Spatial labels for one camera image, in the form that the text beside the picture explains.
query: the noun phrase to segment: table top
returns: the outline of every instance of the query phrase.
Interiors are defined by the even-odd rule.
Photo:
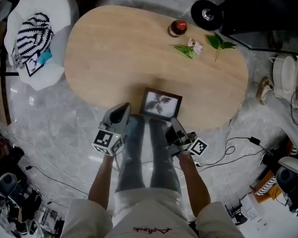
[[[130,102],[139,113],[146,87],[182,96],[178,114],[186,127],[215,128],[238,111],[248,81],[242,54],[216,50],[209,32],[188,24],[178,38],[168,35],[174,18],[130,7],[107,5],[86,13],[69,37],[65,75],[73,91],[92,104],[111,108]],[[169,45],[203,45],[189,59]]]

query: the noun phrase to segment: white armchair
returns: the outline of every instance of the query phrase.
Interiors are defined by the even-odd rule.
[[[11,54],[22,23],[35,13],[48,16],[54,37],[50,43],[52,57],[35,74],[29,77],[26,68],[18,68],[20,79],[35,90],[41,90],[57,83],[64,74],[64,57],[68,38],[74,24],[79,19],[75,0],[20,0],[11,12],[7,22],[4,45],[13,65]]]

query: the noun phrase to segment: black picture frame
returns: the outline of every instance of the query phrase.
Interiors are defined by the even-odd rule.
[[[36,53],[34,53],[33,54],[33,56],[35,55],[35,54],[37,54],[37,56],[38,56],[38,58],[39,58],[39,56],[40,56],[40,53],[37,51]],[[38,67],[33,73],[30,73],[30,71],[29,71],[29,68],[28,68],[28,66],[27,66],[27,62],[30,60],[30,59],[32,59],[32,57],[30,57],[24,64],[25,64],[25,67],[26,67],[26,70],[27,70],[27,72],[28,72],[28,74],[29,74],[29,77],[31,77],[31,76],[33,76],[40,68],[42,68],[43,66],[44,66],[44,64],[42,64],[40,67]]]
[[[178,101],[177,101],[177,105],[175,107],[175,111],[174,111],[174,115],[173,115],[173,117],[177,118],[177,116],[179,114],[180,106],[181,106],[182,96],[172,94],[172,93],[163,92],[163,91],[159,91],[159,90],[149,88],[149,87],[145,88],[144,97],[143,97],[143,101],[142,101],[140,112],[139,112],[140,114],[148,116],[148,117],[153,117],[153,118],[157,118],[157,119],[160,119],[160,120],[164,120],[164,121],[170,121],[171,120],[171,118],[169,118],[169,117],[153,114],[153,113],[147,112],[145,110],[149,92],[156,93],[156,94],[159,94],[159,95],[164,95],[164,96],[167,96],[167,97],[170,97],[170,98],[173,98],[173,99],[177,99]]]

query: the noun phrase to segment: framed photo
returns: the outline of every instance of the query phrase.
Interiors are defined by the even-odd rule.
[[[177,117],[182,96],[146,87],[140,114],[170,121]]]
[[[37,61],[39,56],[40,56],[39,52],[36,52],[32,57],[30,57],[25,62],[25,67],[26,67],[26,70],[28,71],[29,77],[31,77],[34,73],[36,73],[44,65],[44,64],[40,64]]]

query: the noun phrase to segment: bottle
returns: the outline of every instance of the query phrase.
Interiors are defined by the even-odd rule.
[[[171,37],[179,37],[187,31],[187,23],[183,20],[175,20],[168,27],[168,34]]]

